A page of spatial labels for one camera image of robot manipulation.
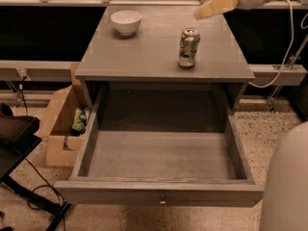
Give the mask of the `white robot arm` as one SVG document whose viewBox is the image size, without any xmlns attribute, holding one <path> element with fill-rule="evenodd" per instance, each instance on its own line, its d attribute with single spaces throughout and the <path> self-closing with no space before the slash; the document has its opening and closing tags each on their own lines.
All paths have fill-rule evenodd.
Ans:
<svg viewBox="0 0 308 231">
<path fill-rule="evenodd" d="M 270 1 L 273 0 L 209 0 L 194 11 L 194 17 L 255 9 Z M 308 231 L 308 122 L 289 131 L 273 152 L 259 230 Z"/>
</svg>

